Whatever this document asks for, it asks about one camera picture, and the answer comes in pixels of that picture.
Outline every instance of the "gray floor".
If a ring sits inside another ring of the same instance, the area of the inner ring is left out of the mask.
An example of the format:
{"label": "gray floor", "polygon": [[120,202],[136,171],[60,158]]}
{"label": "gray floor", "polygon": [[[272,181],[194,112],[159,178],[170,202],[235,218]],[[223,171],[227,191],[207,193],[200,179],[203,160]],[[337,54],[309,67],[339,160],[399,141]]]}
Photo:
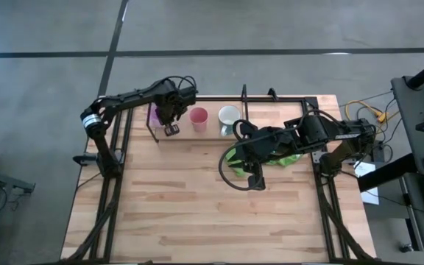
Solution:
{"label": "gray floor", "polygon": [[[0,52],[107,51],[120,4],[0,0]],[[118,50],[406,47],[424,47],[424,0],[131,0]],[[79,114],[97,95],[105,61],[0,59],[0,171],[37,183],[5,217],[0,264],[60,256],[80,170],[71,157],[86,142]],[[237,94],[247,83],[249,93],[336,94],[343,104],[389,91],[392,77],[423,67],[424,54],[116,58],[107,94],[189,74],[200,94]],[[383,108],[391,99],[368,102]],[[391,145],[394,159],[409,152],[403,126]],[[380,258],[424,262],[398,252],[403,224],[368,217]]]}

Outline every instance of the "white mug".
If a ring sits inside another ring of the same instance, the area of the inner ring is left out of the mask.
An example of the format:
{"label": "white mug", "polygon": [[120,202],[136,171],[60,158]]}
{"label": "white mug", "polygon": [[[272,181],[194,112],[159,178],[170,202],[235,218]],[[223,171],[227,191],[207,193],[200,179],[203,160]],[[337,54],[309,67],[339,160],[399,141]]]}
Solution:
{"label": "white mug", "polygon": [[219,110],[220,135],[233,133],[233,123],[241,117],[240,110],[235,106],[224,106]]}

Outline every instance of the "wooden table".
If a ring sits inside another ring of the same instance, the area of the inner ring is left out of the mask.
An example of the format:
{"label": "wooden table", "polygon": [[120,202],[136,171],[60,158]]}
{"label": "wooden table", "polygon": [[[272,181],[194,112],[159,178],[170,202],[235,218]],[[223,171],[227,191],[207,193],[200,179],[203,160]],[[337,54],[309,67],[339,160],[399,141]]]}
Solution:
{"label": "wooden table", "polygon": [[[334,95],[317,98],[320,110],[341,118]],[[309,155],[286,168],[264,166],[265,191],[233,190],[217,171],[220,155],[234,143],[233,138],[215,136],[219,131],[214,121],[216,110],[227,103],[206,103],[207,140],[198,140],[201,136],[190,130],[184,116],[182,132],[174,138],[162,138],[157,131],[162,140],[156,144],[145,126],[147,108],[134,110],[111,261],[328,261]],[[295,103],[271,102],[249,103],[249,113],[250,121],[259,127],[283,127],[283,121],[302,115]],[[333,142],[328,148],[338,144]],[[96,151],[92,141],[87,151]],[[245,179],[224,168],[234,183],[246,186]],[[79,182],[97,172],[96,166],[83,168]],[[335,182],[344,224],[375,257],[356,179],[341,174]],[[102,178],[98,177],[77,192],[62,258],[70,256],[93,227],[101,186]],[[337,236],[333,240],[338,249]]]}

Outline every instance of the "white paper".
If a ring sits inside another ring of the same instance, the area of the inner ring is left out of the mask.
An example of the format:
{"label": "white paper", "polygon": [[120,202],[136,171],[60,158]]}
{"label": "white paper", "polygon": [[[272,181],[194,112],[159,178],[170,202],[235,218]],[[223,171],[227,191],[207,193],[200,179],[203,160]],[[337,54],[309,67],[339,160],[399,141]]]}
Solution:
{"label": "white paper", "polygon": [[[354,169],[354,173],[356,173],[356,176],[361,177],[369,172],[373,172],[375,170],[375,165],[371,163],[365,163],[361,162],[357,168]],[[361,198],[363,202],[379,205],[379,197],[378,197],[378,190],[377,187],[371,188],[368,192],[361,193]]]}

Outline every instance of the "desk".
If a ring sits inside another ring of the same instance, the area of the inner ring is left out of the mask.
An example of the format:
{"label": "desk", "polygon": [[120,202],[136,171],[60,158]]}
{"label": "desk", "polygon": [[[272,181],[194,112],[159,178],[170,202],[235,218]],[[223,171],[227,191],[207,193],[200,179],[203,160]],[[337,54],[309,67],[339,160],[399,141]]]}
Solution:
{"label": "desk", "polygon": [[[317,98],[321,110],[341,118],[335,96]],[[250,121],[259,127],[282,127],[284,121],[302,115],[295,103],[250,102],[248,108]],[[165,138],[156,144],[145,126],[146,112],[147,106],[134,109],[112,262],[328,261],[308,155],[286,168],[264,166],[265,191],[236,191],[217,172],[219,156],[235,142],[233,139],[191,140],[178,136],[180,139]],[[275,117],[271,121],[269,114]],[[209,119],[216,116],[209,113]],[[333,142],[328,148],[337,145]],[[87,151],[96,151],[92,141]],[[83,168],[79,182],[97,172],[96,166]],[[243,180],[233,180],[244,186]],[[357,180],[341,174],[335,183],[344,224],[364,250],[375,257]],[[77,192],[62,258],[70,256],[93,227],[101,186],[99,177]]]}

